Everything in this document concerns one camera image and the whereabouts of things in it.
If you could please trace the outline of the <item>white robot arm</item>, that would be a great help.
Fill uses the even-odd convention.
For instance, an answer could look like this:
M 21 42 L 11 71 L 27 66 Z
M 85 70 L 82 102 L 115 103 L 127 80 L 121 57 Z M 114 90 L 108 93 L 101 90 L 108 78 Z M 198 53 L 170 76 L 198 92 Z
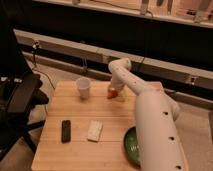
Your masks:
M 110 85 L 120 92 L 127 86 L 135 95 L 135 125 L 142 171 L 187 171 L 176 129 L 180 108 L 164 91 L 131 73 L 131 61 L 108 64 Z

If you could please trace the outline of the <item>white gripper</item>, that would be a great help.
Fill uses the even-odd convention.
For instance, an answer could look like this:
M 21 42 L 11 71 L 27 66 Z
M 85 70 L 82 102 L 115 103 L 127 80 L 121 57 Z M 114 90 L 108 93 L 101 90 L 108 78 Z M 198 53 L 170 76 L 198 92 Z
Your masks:
M 126 93 L 122 91 L 125 87 L 125 84 L 116 76 L 113 76 L 110 81 L 110 85 L 114 88 L 118 93 L 117 100 L 119 102 L 124 102 L 126 100 Z

